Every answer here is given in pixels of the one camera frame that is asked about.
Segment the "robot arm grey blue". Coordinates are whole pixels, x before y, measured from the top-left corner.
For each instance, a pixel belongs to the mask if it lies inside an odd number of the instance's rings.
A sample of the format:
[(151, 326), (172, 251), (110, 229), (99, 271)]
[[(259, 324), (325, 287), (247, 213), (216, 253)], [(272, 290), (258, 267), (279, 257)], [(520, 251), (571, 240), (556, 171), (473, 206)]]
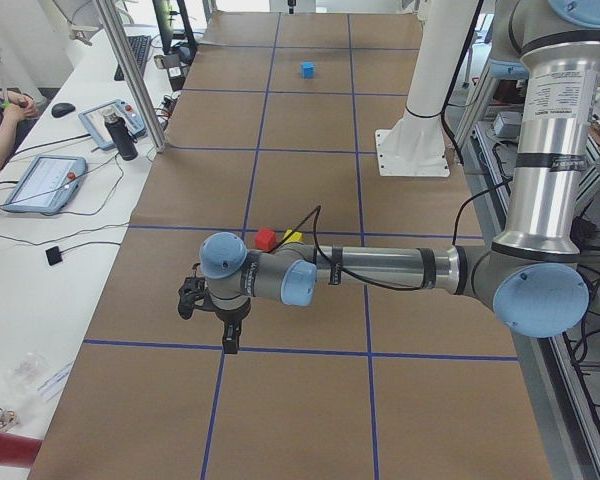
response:
[(600, 1), (500, 1), (493, 56), (529, 75), (507, 220), (489, 247), (389, 249), (293, 242), (250, 250), (228, 232), (208, 237), (179, 291), (178, 310), (214, 313), (223, 349), (239, 349), (255, 297), (306, 306), (318, 282), (353, 280), (395, 291), (441, 288), (475, 298), (509, 329), (558, 335), (586, 314), (570, 229), (600, 72)]

